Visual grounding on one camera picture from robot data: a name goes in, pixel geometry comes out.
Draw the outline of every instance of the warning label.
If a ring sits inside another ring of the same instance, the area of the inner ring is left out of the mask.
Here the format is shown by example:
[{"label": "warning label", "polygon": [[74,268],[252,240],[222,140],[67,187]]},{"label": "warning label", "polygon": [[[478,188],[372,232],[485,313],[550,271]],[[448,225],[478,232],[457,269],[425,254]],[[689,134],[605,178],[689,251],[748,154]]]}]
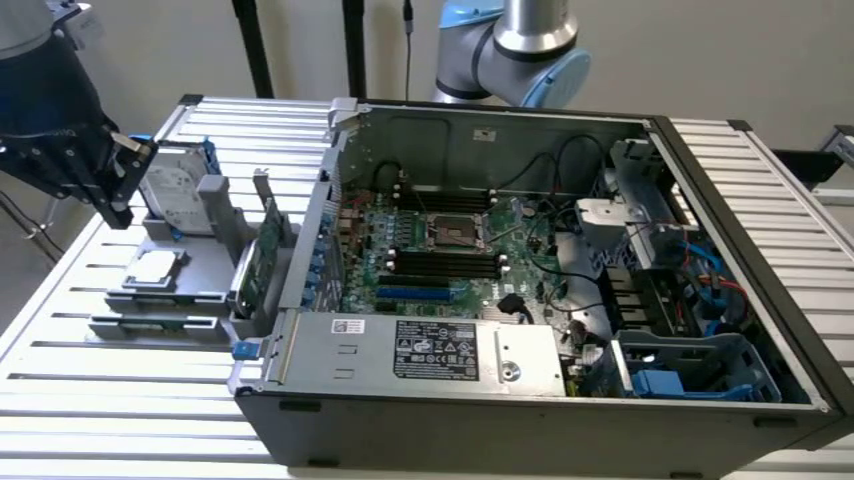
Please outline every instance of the warning label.
[{"label": "warning label", "polygon": [[472,323],[397,321],[398,378],[477,381],[477,334]]}]

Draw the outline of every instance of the aluminum extrusion table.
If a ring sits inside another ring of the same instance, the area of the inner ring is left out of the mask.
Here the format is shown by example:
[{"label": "aluminum extrusion table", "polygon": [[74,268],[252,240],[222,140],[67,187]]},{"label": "aluminum extrusion table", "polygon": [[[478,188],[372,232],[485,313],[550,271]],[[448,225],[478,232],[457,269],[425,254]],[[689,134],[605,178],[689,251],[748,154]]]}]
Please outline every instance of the aluminum extrusion table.
[{"label": "aluminum extrusion table", "polygon": [[[185,141],[209,136],[230,178],[233,204],[249,221],[261,214],[250,176],[256,167],[266,168],[278,206],[301,223],[326,145],[326,109],[318,102],[205,98],[178,106],[159,136]],[[675,123],[683,133],[720,127]],[[725,153],[708,148],[705,153]],[[715,162],[705,164],[713,168]],[[739,176],[760,168],[741,166]],[[771,181],[764,173],[756,182]],[[725,172],[715,176],[721,179]],[[773,186],[759,190],[781,194]],[[110,231],[98,218],[89,222],[0,337],[0,478],[450,478],[288,470],[272,463],[228,394],[232,362],[224,348],[181,348],[167,339],[98,345],[86,318],[106,310],[103,290],[117,284],[143,238],[143,209],[134,205],[135,223],[126,231]],[[854,337],[845,332],[827,338],[844,341],[839,348],[849,352]],[[851,359],[840,355],[839,361],[847,366]],[[258,371],[260,364],[249,362],[242,375]],[[776,452],[727,477],[843,478],[854,478],[854,436],[817,452]]]}]

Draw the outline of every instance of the green circuit board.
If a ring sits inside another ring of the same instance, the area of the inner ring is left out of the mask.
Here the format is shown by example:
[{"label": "green circuit board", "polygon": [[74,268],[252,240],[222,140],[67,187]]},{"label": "green circuit board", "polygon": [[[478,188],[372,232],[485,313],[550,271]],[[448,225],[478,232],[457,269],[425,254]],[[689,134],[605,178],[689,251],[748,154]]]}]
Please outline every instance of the green circuit board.
[{"label": "green circuit board", "polygon": [[[545,241],[549,234],[546,222],[536,225],[533,218],[521,215],[524,200],[501,198],[498,203],[481,214],[458,214],[437,211],[400,210],[390,198],[366,191],[350,192],[344,201],[338,220],[338,240],[344,256],[345,280],[341,311],[346,313],[388,313],[410,316],[452,316],[460,318],[489,318],[514,322],[514,318],[497,312],[498,300],[514,293],[528,305],[536,304],[536,285],[544,282],[549,290],[557,282],[552,275],[533,267],[526,247],[530,228],[536,226],[530,238]],[[476,235],[464,237],[441,236],[442,231],[457,233],[474,225]],[[509,270],[500,278],[448,278],[450,300],[382,301],[376,297],[380,276],[389,275],[386,268],[388,250],[401,252],[474,253],[493,257],[505,255]],[[546,268],[557,269],[553,255],[540,255],[536,261]],[[385,308],[377,311],[377,305]],[[534,309],[534,315],[542,314]]]}]

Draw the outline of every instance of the white label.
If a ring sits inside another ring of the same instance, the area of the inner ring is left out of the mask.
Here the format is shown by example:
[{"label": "white label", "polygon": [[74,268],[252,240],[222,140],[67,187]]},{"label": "white label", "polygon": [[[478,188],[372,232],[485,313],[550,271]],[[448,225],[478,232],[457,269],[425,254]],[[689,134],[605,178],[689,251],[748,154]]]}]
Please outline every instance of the white label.
[{"label": "white label", "polygon": [[474,128],[473,140],[476,142],[493,142],[497,132],[488,128]]},{"label": "white label", "polygon": [[332,320],[332,333],[356,334],[364,333],[364,320],[352,318],[336,318]]}]

